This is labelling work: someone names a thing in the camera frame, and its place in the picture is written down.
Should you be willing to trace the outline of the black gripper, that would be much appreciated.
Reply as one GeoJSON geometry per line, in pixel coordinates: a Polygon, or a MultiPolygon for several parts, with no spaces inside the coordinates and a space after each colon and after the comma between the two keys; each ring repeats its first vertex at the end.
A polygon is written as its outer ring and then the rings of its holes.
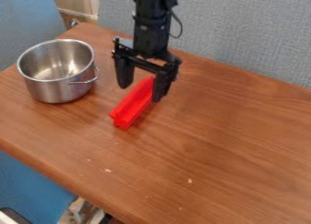
{"type": "Polygon", "coordinates": [[[134,39],[115,37],[115,73],[122,88],[134,81],[135,67],[155,74],[154,102],[169,93],[177,79],[182,60],[169,51],[170,18],[158,20],[135,19],[134,39]]]}

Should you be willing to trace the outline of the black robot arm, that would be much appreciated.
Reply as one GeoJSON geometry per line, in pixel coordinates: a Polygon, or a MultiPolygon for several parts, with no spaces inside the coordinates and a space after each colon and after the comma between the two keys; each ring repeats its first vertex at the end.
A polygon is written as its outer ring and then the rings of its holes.
{"type": "Polygon", "coordinates": [[[173,11],[178,0],[134,0],[134,2],[137,4],[133,14],[134,39],[118,36],[114,39],[117,81],[122,88],[127,88],[133,84],[137,67],[154,73],[153,100],[159,102],[170,91],[183,62],[169,51],[171,18],[182,23],[173,11]]]}

